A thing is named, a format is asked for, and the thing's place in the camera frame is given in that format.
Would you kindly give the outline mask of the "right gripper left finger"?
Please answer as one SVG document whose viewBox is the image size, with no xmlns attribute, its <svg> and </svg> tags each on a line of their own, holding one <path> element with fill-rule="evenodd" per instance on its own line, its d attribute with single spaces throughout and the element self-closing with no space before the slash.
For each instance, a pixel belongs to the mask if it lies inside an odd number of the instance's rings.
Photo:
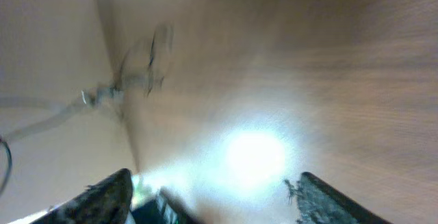
<svg viewBox="0 0 438 224">
<path fill-rule="evenodd" d="M 131 171 L 120 169 L 32 224 L 124 224 L 132 196 Z"/>
</svg>

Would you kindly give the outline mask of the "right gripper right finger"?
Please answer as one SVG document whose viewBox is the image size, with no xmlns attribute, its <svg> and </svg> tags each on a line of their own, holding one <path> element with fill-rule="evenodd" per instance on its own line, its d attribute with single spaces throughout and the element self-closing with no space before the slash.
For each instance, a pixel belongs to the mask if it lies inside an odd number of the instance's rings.
<svg viewBox="0 0 438 224">
<path fill-rule="evenodd" d="M 295 200 L 299 224 L 391 224 L 310 172 L 291 183 L 284 179 L 288 201 Z"/>
</svg>

